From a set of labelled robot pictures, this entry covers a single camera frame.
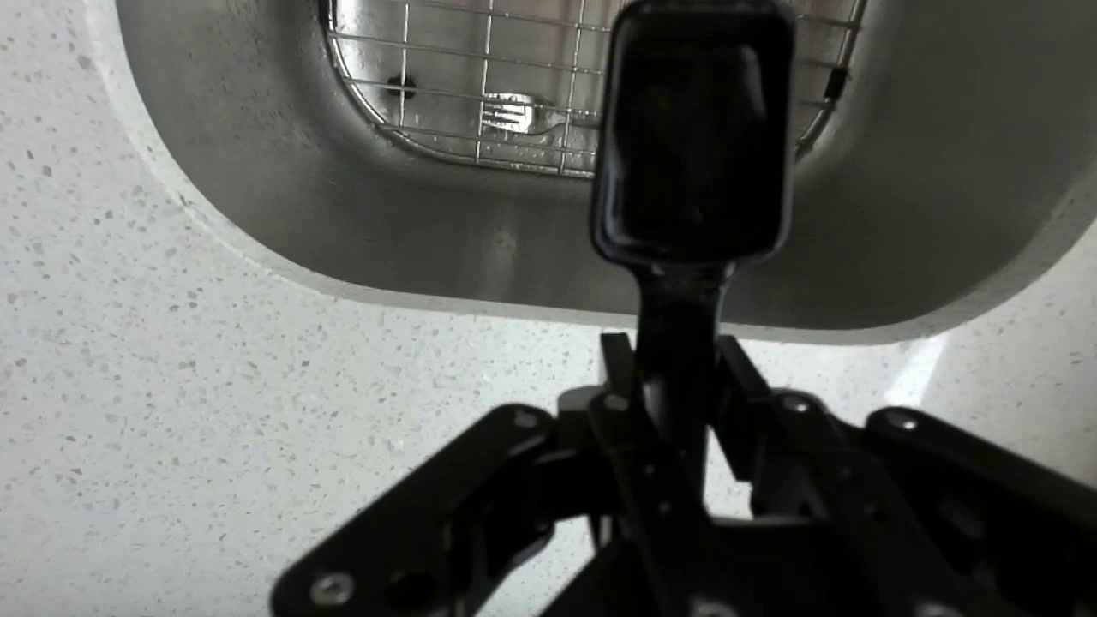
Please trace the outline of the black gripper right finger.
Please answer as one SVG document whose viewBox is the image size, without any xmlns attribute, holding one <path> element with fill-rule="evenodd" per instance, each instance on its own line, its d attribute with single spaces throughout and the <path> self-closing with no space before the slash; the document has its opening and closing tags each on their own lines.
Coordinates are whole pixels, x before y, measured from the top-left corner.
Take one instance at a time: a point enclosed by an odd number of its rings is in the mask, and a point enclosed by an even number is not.
<svg viewBox="0 0 1097 617">
<path fill-rule="evenodd" d="M 718 411 L 713 418 L 717 436 L 730 442 L 733 454 L 753 454 L 767 436 L 767 411 L 775 390 L 733 339 L 718 339 Z"/>
</svg>

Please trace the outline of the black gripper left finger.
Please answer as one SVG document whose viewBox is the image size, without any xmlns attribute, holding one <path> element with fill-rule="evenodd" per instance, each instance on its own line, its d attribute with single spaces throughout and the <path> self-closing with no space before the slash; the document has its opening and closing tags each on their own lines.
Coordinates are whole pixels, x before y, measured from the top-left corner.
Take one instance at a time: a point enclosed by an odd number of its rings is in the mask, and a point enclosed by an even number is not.
<svg viewBox="0 0 1097 617">
<path fill-rule="evenodd" d="M 615 445 L 630 436 L 635 408 L 635 348 L 622 333 L 599 336 L 604 395 L 596 397 L 596 436 L 604 445 Z"/>
</svg>

